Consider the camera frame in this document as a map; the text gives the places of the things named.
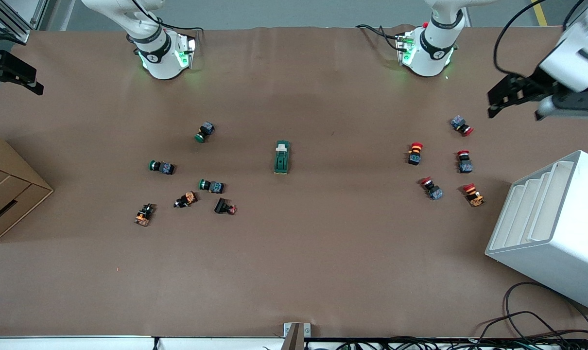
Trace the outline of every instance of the robotic arm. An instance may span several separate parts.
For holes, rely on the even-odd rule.
[[[456,38],[465,27],[462,8],[487,5],[497,0],[425,0],[432,8],[426,27],[417,27],[398,38],[398,60],[414,73],[432,77],[450,62]]]
[[[489,118],[508,106],[539,101],[536,120],[588,118],[588,8],[561,36],[530,77],[506,75],[490,89]]]
[[[164,29],[153,20],[157,17],[151,11],[161,8],[165,0],[83,0],[83,3],[125,29],[128,40],[138,48],[143,67],[154,78],[174,78],[191,66],[194,38],[189,40],[186,35]]]

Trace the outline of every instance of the orange terminal block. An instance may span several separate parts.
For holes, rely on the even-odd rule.
[[[181,198],[175,200],[173,207],[174,208],[187,208],[192,203],[194,203],[196,201],[197,201],[197,197],[194,195],[194,192],[192,192],[192,191],[186,192],[186,194],[183,195]]]
[[[149,219],[152,217],[152,213],[154,213],[154,206],[151,203],[145,204],[143,205],[143,209],[137,213],[134,222],[141,226],[147,226]]]
[[[421,148],[423,145],[419,142],[413,142],[411,144],[411,150],[409,151],[409,164],[418,165],[421,162]]]
[[[480,192],[476,191],[476,185],[464,185],[463,191],[467,193],[467,195],[465,195],[465,198],[467,198],[467,201],[469,201],[472,207],[476,207],[484,203],[484,197],[480,195]]]

